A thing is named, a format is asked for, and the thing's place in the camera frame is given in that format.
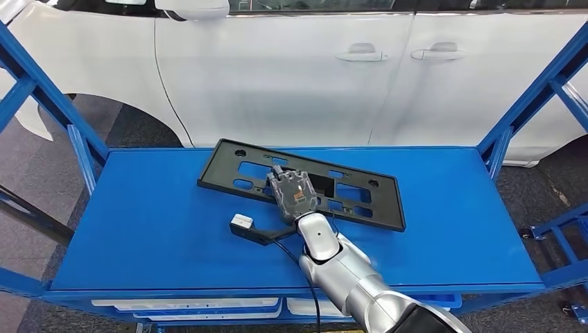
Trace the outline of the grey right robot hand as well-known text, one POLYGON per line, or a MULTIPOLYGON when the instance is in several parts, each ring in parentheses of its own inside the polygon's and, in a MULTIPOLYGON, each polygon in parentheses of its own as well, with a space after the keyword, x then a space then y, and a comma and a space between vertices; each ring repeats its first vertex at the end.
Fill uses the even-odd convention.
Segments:
POLYGON ((286 225, 293 225, 299 218, 317 210, 318 195, 307 171, 286 170, 274 165, 267 179, 286 225))

